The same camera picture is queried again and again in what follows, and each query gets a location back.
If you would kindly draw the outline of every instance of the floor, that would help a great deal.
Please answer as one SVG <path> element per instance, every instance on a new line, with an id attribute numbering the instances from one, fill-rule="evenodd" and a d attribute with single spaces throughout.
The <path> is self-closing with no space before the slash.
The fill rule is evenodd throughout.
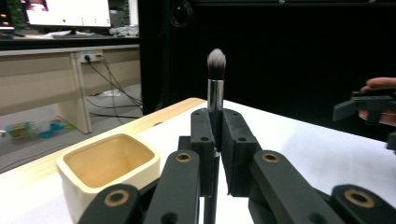
<path id="1" fill-rule="evenodd" d="M 54 105 L 0 117 L 0 130 L 5 130 L 8 125 L 26 121 L 34 123 L 36 127 L 48 121 L 60 121 L 61 127 L 66 127 L 53 132 L 51 137 L 40 137 L 38 128 L 29 138 L 15 140 L 9 134 L 1 136 L 0 174 L 142 117 L 140 84 L 123 90 L 126 94 L 114 90 L 86 97 L 91 114 L 91 133 L 82 133 L 73 127 L 67 128 L 68 123 L 56 116 Z"/>

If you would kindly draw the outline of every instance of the screen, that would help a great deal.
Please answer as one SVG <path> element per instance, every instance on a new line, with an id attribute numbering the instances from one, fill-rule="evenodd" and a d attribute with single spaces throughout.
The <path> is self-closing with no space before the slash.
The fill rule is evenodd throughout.
<path id="1" fill-rule="evenodd" d="M 0 31 L 14 30 L 11 22 L 11 15 L 9 14 L 7 1 L 0 0 Z"/>
<path id="2" fill-rule="evenodd" d="M 21 0 L 21 4 L 29 25 L 111 26 L 107 0 Z"/>

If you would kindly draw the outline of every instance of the white table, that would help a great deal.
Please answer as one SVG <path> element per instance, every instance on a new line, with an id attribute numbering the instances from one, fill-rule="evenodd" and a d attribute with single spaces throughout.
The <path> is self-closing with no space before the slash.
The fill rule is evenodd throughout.
<path id="1" fill-rule="evenodd" d="M 178 138 L 190 135 L 190 114 L 202 103 L 138 135 L 167 156 Z M 312 187 L 331 194 L 336 185 L 366 188 L 396 207 L 396 155 L 384 142 L 288 119 L 229 101 L 224 107 L 241 113 L 263 149 L 282 153 Z M 34 184 L 1 192 L 0 223 L 71 223 L 61 179 L 50 175 Z M 222 164 L 219 169 L 217 223 L 252 223 L 247 198 L 227 195 Z"/>

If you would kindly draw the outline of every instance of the finger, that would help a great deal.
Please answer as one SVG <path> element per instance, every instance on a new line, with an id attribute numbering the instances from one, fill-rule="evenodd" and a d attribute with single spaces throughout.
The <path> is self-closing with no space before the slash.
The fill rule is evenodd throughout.
<path id="1" fill-rule="evenodd" d="M 361 119 L 367 120 L 368 115 L 369 115 L 369 112 L 367 110 L 359 111 L 359 117 Z M 379 119 L 379 123 L 396 126 L 395 112 L 394 111 L 384 111 L 381 118 Z"/>
<path id="2" fill-rule="evenodd" d="M 396 77 L 375 77 L 368 79 L 366 86 L 369 88 L 377 87 L 396 87 Z"/>

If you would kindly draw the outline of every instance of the wire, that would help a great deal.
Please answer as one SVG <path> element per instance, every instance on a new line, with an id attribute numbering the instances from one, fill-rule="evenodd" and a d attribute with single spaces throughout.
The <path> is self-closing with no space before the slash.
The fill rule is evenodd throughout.
<path id="1" fill-rule="evenodd" d="M 76 143 L 61 144 L 61 145 L 59 145 L 59 146 L 57 146 L 57 147 L 69 147 L 69 146 L 72 146 L 72 145 L 74 145 L 74 144 L 76 144 Z M 25 161 L 25 160 L 31 159 L 31 158 L 33 158 L 33 157 L 39 156 L 39 155 L 41 155 L 41 154 L 47 153 L 47 152 L 52 151 L 53 149 L 55 149 L 55 148 L 57 148 L 57 147 L 53 147 L 53 148 L 50 148 L 50 149 L 48 149 L 48 150 L 42 151 L 42 152 L 40 152 L 40 153 L 37 153 L 37 154 L 35 154 L 35 155 L 28 156 L 28 157 L 25 157 L 25 158 L 16 160 L 16 161 L 14 161 L 14 162 L 12 162 L 12 163 L 6 165 L 6 166 L 1 167 L 1 168 L 0 168 L 0 173 L 3 173 L 8 167 L 10 167 L 10 166 L 12 166 L 12 165 L 14 165 L 14 164 L 16 164 L 16 163 L 18 163 L 18 162 L 20 162 L 20 161 Z"/>
<path id="2" fill-rule="evenodd" d="M 99 72 L 99 71 L 91 64 L 91 62 L 88 62 L 88 65 L 89 65 L 97 74 L 99 74 L 102 78 L 104 78 L 108 83 L 110 83 L 112 86 L 116 87 L 117 90 L 121 91 L 121 92 L 124 93 L 126 96 L 128 96 L 128 98 L 129 98 L 134 104 L 143 105 L 142 102 L 141 102 L 141 100 L 138 100 L 138 99 L 134 98 L 133 96 L 129 95 L 129 94 L 123 89 L 123 87 L 120 86 L 120 83 L 119 83 L 116 79 L 115 79 L 115 81 L 117 82 L 117 84 L 118 84 L 119 86 L 117 86 L 116 84 L 114 84 L 111 80 L 109 80 L 109 79 L 108 79 L 107 77 L 105 77 L 101 72 Z"/>
<path id="3" fill-rule="evenodd" d="M 94 104 L 90 99 L 86 98 L 86 100 L 87 100 L 90 104 L 92 104 L 92 105 L 94 105 L 94 106 L 97 106 L 97 107 L 100 107 L 100 108 L 112 109 L 112 108 L 114 107 L 114 106 L 96 105 L 96 104 Z M 117 105 L 116 108 L 121 108 L 121 107 L 139 107 L 139 106 L 140 106 L 140 105 Z"/>
<path id="4" fill-rule="evenodd" d="M 96 114 L 90 112 L 91 115 L 95 115 L 97 117 L 110 117 L 110 118 L 123 118 L 123 119 L 140 119 L 140 117 L 133 117 L 133 116 L 120 116 L 120 115 L 104 115 L 104 114 Z"/>
<path id="5" fill-rule="evenodd" d="M 142 103 L 141 103 L 140 100 L 137 100 L 136 98 L 132 97 L 131 95 L 129 95 L 129 94 L 122 88 L 122 86 L 120 85 L 120 83 L 117 81 L 117 79 L 116 79 L 116 78 L 114 77 L 114 75 L 112 74 L 112 72 L 111 72 L 111 70 L 110 70 L 110 68 L 109 68 L 109 66 L 108 66 L 108 63 L 107 63 L 105 57 L 103 57 L 103 61 L 104 61 L 104 65 L 105 65 L 105 67 L 106 67 L 106 70 L 107 70 L 107 72 L 108 72 L 109 78 L 105 77 L 101 72 L 99 72 L 99 71 L 91 64 L 91 61 L 89 60 L 89 58 L 87 58 L 86 60 L 87 60 L 87 62 L 88 62 L 88 65 L 93 69 L 93 71 L 95 71 L 97 74 L 99 74 L 102 78 L 104 78 L 104 79 L 110 84 L 110 89 L 111 89 L 112 91 L 114 90 L 114 88 L 116 88 L 116 89 L 118 89 L 119 91 L 123 92 L 126 96 L 128 96 L 129 99 L 130 99 L 134 104 L 136 104 L 136 106 L 141 106 L 141 105 L 142 105 Z M 112 101 L 113 106 L 110 107 L 110 108 L 113 108 L 115 116 L 100 115 L 100 114 L 93 114 L 93 113 L 91 113 L 91 114 L 92 114 L 92 115 L 95 115 L 95 116 L 100 116 L 100 117 L 113 117 L 113 118 L 117 118 L 117 120 L 120 122 L 120 124 L 124 124 L 124 122 L 122 122 L 122 120 L 121 120 L 120 118 L 138 119 L 138 117 L 125 117 L 125 116 L 119 116 L 119 115 L 118 115 L 118 112 L 117 112 L 117 109 L 116 109 L 117 106 L 116 106 L 116 103 L 115 103 L 114 94 L 112 95 L 111 101 Z"/>

